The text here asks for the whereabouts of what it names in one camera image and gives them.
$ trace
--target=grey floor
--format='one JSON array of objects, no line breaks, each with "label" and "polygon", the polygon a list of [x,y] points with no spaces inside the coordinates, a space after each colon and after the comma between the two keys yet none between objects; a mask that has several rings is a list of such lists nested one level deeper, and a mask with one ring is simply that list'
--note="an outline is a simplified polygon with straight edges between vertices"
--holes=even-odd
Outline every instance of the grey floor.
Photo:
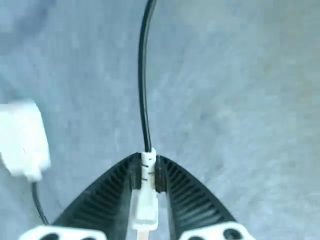
[{"label": "grey floor", "polygon": [[[0,102],[31,98],[42,112],[52,168],[39,195],[50,221],[143,149],[145,2],[0,0]],[[320,238],[319,29],[319,0],[158,0],[152,19],[153,145],[259,240]],[[0,196],[2,240],[41,223],[27,181],[3,167]],[[169,235],[160,206],[152,240]]]}]

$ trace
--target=wire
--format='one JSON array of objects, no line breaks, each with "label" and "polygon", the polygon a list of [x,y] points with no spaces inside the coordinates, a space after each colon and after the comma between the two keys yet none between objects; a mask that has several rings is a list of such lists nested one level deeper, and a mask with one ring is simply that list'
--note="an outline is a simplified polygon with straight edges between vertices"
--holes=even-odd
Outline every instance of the wire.
[{"label": "wire", "polygon": [[37,190],[37,183],[33,182],[31,183],[31,192],[32,192],[32,199],[33,199],[33,203],[36,207],[36,210],[39,213],[39,217],[41,218],[42,222],[44,225],[48,225],[49,222],[44,214],[44,211],[42,210],[41,204],[39,202],[39,198],[38,198],[38,190]]},{"label": "wire", "polygon": [[145,152],[152,151],[148,110],[147,110],[147,94],[146,94],[146,55],[147,55],[147,41],[148,32],[150,28],[151,17],[153,15],[157,0],[148,0],[145,6],[144,15],[142,19],[139,50],[138,50],[138,88],[139,88],[139,107],[141,125],[144,139]]}]

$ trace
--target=white connector block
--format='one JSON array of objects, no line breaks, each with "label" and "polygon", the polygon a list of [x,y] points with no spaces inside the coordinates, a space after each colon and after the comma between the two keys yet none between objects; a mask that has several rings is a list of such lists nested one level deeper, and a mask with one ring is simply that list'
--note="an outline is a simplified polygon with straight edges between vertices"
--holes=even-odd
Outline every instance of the white connector block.
[{"label": "white connector block", "polygon": [[42,179],[51,166],[41,113],[32,100],[0,104],[1,160],[13,176]]},{"label": "white connector block", "polygon": [[142,152],[141,189],[132,192],[132,228],[138,232],[154,231],[159,223],[159,202],[155,187],[156,150]]}]

